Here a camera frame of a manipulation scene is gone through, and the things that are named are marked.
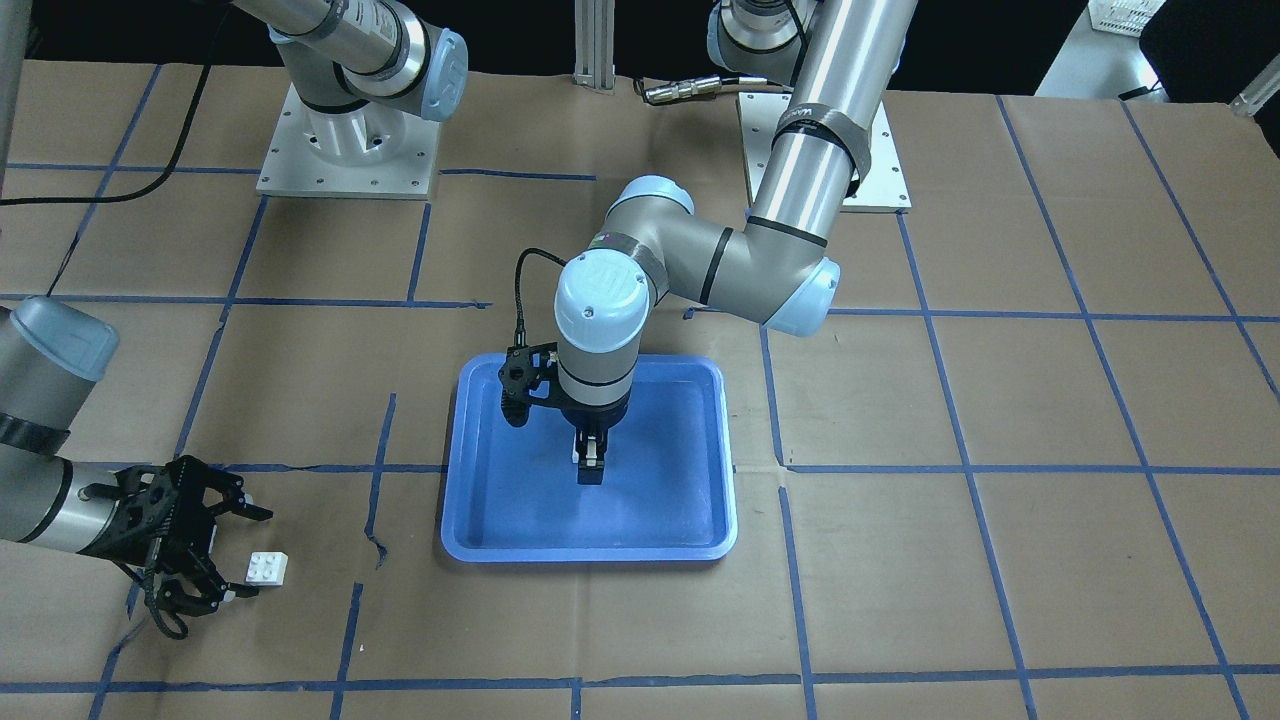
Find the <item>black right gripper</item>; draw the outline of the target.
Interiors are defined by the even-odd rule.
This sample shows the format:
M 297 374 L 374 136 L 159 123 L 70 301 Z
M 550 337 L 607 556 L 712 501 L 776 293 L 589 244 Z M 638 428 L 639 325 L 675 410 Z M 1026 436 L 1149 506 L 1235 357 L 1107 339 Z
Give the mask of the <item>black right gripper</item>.
M 154 616 L 204 616 L 220 603 L 259 596 L 256 585 L 224 579 L 211 560 L 216 516 L 274 518 L 244 493 L 242 477 L 186 455 L 163 466 L 119 470 L 77 496 L 111 507 L 105 528 L 83 552 L 137 568 L 132 578 Z

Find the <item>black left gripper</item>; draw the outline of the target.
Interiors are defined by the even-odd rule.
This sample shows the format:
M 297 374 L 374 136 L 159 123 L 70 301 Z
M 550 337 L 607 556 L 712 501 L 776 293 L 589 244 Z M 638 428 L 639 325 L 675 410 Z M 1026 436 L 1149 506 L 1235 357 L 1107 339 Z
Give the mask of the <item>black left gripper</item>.
M 554 359 L 557 343 L 513 345 L 498 372 L 502 384 L 500 410 L 515 428 L 529 421 L 530 407 L 550 407 L 575 428 L 577 439 L 577 483 L 599 486 L 605 470 L 608 430 L 618 424 L 628 409 L 630 392 L 602 406 L 580 402 L 561 384 L 559 364 Z

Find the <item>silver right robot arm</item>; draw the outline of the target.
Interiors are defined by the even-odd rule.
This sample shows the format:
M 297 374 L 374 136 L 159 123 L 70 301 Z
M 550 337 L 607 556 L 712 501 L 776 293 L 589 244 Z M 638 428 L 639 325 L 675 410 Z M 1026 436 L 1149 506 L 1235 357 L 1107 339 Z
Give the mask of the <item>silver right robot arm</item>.
M 398 1 L 242 1 L 270 32 L 291 92 L 257 187 L 268 196 L 425 199 L 439 129 L 465 92 L 468 49 Z M 5 541 L 101 559 L 141 589 L 160 629 L 253 597 L 216 569 L 216 519 L 271 518 L 237 474 L 191 456 L 108 471 L 61 456 L 116 351 L 116 331 L 42 293 L 3 310 Z

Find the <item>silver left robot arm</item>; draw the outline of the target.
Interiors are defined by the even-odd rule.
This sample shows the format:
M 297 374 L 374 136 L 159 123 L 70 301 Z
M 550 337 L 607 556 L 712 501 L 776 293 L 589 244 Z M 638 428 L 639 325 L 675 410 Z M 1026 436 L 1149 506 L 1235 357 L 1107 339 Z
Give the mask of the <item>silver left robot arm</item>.
M 874 168 L 874 118 L 915 12 L 914 1 L 713 4 L 710 59 L 790 96 L 765 128 L 760 182 L 740 227 L 700 217 L 675 179 L 631 179 L 589 246 L 559 261 L 556 340 L 530 345 L 517 329 L 499 373 L 512 427 L 541 406 L 573 428 L 580 484 L 605 478 L 609 433 L 628 409 L 643 332 L 664 297 L 795 337 L 824 323 L 841 281 L 829 234 Z

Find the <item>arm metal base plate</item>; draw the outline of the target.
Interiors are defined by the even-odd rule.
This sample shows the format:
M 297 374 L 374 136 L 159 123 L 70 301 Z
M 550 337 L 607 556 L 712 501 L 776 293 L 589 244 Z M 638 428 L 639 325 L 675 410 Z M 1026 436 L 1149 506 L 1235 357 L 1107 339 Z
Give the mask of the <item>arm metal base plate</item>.
M 744 165 L 748 172 L 748 201 L 753 202 L 771 154 L 772 133 L 790 104 L 790 95 L 748 92 L 740 94 L 736 104 Z M 841 211 L 870 214 L 908 211 L 913 208 L 913 201 L 884 104 L 877 108 L 872 129 L 870 174 L 858 186 L 854 195 L 844 200 Z
M 428 201 L 440 129 L 374 102 L 320 113 L 291 86 L 256 190 L 273 197 Z

